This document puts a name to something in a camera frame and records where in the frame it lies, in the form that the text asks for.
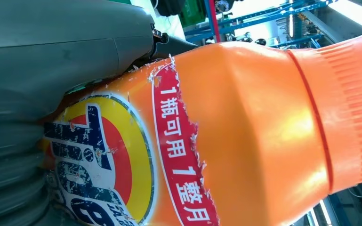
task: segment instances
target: bottle cap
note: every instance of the bottle cap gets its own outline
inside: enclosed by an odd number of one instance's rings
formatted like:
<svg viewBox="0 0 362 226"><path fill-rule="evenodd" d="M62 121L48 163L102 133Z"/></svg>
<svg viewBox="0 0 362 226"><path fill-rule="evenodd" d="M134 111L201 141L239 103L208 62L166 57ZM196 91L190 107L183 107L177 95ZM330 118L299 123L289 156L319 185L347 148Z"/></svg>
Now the bottle cap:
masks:
<svg viewBox="0 0 362 226"><path fill-rule="evenodd" d="M362 182L362 36L291 53L317 113L330 192Z"/></svg>

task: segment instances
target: orange plastic bottle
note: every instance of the orange plastic bottle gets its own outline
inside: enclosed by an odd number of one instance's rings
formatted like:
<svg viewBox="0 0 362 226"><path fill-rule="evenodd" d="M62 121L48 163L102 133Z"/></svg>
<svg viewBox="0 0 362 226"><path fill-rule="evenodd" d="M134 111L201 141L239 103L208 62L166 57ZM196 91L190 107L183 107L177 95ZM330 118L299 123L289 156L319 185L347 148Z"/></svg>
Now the orange plastic bottle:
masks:
<svg viewBox="0 0 362 226"><path fill-rule="evenodd" d="M209 45L83 95L43 144L55 205L88 225L287 226L362 182L362 37Z"/></svg>

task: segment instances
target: tide logo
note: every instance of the tide logo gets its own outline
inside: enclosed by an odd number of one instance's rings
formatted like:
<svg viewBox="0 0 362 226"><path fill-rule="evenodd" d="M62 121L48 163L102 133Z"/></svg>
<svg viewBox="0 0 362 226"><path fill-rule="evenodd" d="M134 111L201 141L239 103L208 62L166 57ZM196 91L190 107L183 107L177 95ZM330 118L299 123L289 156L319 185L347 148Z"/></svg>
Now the tide logo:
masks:
<svg viewBox="0 0 362 226"><path fill-rule="evenodd" d="M45 125L54 206L88 225L137 226L151 215L157 177L151 140L120 96L95 95Z"/></svg>

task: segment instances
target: red label band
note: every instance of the red label band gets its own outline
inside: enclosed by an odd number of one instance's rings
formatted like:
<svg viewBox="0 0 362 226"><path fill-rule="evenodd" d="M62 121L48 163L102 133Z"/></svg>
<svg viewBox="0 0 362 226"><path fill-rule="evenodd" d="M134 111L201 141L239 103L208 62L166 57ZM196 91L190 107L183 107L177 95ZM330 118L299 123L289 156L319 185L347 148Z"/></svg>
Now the red label band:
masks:
<svg viewBox="0 0 362 226"><path fill-rule="evenodd" d="M213 201L201 183L195 150L197 125L189 121L181 100L175 65L164 66L153 79L157 145L178 218L184 226L218 226Z"/></svg>

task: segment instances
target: red pole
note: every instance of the red pole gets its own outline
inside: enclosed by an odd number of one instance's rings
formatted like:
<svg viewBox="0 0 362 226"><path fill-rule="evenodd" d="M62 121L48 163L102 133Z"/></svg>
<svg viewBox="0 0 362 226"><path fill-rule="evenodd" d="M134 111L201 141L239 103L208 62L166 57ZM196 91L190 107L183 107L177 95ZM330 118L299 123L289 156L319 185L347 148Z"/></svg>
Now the red pole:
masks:
<svg viewBox="0 0 362 226"><path fill-rule="evenodd" d="M216 42L221 42L221 36L219 35L219 28L216 17L216 8L214 6L214 0L209 0L209 6L210 6L211 21L213 22L213 27L214 27L214 34L216 36Z"/></svg>

